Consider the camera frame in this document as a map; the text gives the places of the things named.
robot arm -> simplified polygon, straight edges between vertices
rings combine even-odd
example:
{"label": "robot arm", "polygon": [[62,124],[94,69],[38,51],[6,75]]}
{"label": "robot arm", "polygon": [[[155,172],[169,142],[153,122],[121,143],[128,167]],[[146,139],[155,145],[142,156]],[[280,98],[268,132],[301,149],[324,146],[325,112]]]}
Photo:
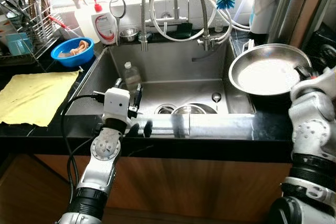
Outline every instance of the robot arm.
{"label": "robot arm", "polygon": [[134,104],[129,106],[130,93],[119,88],[121,79],[108,89],[104,96],[104,126],[91,144],[91,159],[79,183],[76,194],[67,212],[58,224],[100,224],[103,210],[109,197],[115,177],[123,134],[130,126],[130,118],[136,117],[141,100],[142,87],[139,84]]}
{"label": "robot arm", "polygon": [[336,68],[291,90],[293,166],[269,224],[336,224]]}

metal pipe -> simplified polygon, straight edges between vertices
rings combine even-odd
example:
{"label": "metal pipe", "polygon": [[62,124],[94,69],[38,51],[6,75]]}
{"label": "metal pipe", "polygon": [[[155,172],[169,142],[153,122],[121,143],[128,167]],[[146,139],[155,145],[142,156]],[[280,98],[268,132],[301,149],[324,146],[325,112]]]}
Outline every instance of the metal pipe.
{"label": "metal pipe", "polygon": [[[169,25],[169,26],[175,26],[175,25],[179,25],[183,22],[188,22],[188,18],[187,17],[181,17],[178,20],[176,20],[174,17],[171,17],[171,18],[157,18],[156,22],[160,26],[163,26],[164,23],[167,23],[167,25]],[[145,23],[146,23],[147,26],[154,26],[153,21],[151,19],[145,20]]]}
{"label": "metal pipe", "polygon": [[146,0],[141,0],[141,32],[140,32],[141,51],[147,52],[148,42],[146,38],[145,15],[146,15]]}
{"label": "metal pipe", "polygon": [[[200,0],[200,1],[201,1],[201,6],[202,6],[202,12],[203,12],[203,27],[204,27],[203,37],[205,39],[208,39],[209,28],[208,28],[208,17],[207,17],[207,12],[206,12],[205,0]],[[179,4],[177,0],[174,0],[174,18],[179,19],[179,17],[180,17]]]}

faucet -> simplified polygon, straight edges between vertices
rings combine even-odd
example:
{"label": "faucet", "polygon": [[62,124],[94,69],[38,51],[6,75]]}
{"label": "faucet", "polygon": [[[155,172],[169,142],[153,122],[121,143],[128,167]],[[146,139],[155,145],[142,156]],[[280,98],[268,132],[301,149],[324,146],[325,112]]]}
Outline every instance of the faucet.
{"label": "faucet", "polygon": [[[203,38],[198,39],[197,42],[199,45],[203,45],[203,48],[205,51],[208,51],[208,50],[213,49],[213,47],[215,46],[215,41],[213,39],[210,39],[205,0],[200,0],[200,1],[201,1],[201,6],[202,6],[202,13],[203,13],[204,32],[203,32]],[[150,20],[145,20],[145,4],[146,4],[146,0],[142,0],[141,2],[141,33],[140,33],[140,43],[141,43],[142,51],[148,51],[148,42],[146,38],[146,24],[149,25],[151,23]],[[178,0],[174,0],[174,17],[161,18],[161,19],[157,19],[157,21],[164,21],[164,22],[167,22],[168,24],[176,25],[179,23],[188,22],[188,18],[180,17],[180,8],[179,8]]]}
{"label": "faucet", "polygon": [[146,15],[146,0],[141,0],[141,31],[140,31],[140,43],[141,51],[148,51],[148,42],[146,38],[146,24],[145,24],[145,15]]}
{"label": "faucet", "polygon": [[[204,0],[200,0],[200,1],[201,1],[201,6],[202,6],[202,12],[203,12],[204,32],[203,32],[203,39],[202,40],[198,39],[197,43],[199,45],[203,45],[204,51],[209,51],[215,46],[215,43],[213,40],[210,39],[205,1]],[[180,18],[180,8],[179,8],[178,0],[174,0],[174,18],[175,19]]]}

stainless steel sink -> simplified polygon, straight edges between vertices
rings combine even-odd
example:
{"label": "stainless steel sink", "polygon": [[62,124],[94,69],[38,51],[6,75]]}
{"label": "stainless steel sink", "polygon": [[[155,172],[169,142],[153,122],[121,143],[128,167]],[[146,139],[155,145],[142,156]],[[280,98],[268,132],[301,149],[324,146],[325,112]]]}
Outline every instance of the stainless steel sink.
{"label": "stainless steel sink", "polygon": [[222,95],[222,99],[218,102],[217,113],[227,114],[221,80],[144,83],[139,112],[154,114],[158,113],[158,108],[163,104],[171,104],[176,108],[188,103],[201,103],[216,110],[216,104],[211,99],[214,92]]}
{"label": "stainless steel sink", "polygon": [[[214,92],[222,95],[218,114],[252,114],[254,108],[249,96],[234,88],[228,79],[228,68],[233,59],[231,42],[213,52],[197,48],[195,41],[150,44],[148,52],[141,52],[139,45],[109,47],[91,67],[77,94],[105,92],[122,75],[123,64],[131,61],[140,69],[144,80],[140,114],[151,116],[164,104],[175,108],[200,103],[217,110],[211,98]],[[99,115],[102,114],[102,104],[92,99],[81,99],[67,114]]]}

wooden cabinet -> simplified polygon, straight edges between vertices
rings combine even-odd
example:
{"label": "wooden cabinet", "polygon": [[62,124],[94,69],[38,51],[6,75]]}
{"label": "wooden cabinet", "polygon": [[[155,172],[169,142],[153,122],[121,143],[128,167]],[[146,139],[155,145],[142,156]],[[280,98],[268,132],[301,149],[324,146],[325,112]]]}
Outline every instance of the wooden cabinet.
{"label": "wooden cabinet", "polygon": [[54,223],[68,198],[63,179],[31,157],[18,155],[0,179],[0,223]]}
{"label": "wooden cabinet", "polygon": [[[67,156],[36,155],[67,178]],[[78,156],[82,173],[89,157]],[[107,206],[261,223],[291,164],[122,157]]]}

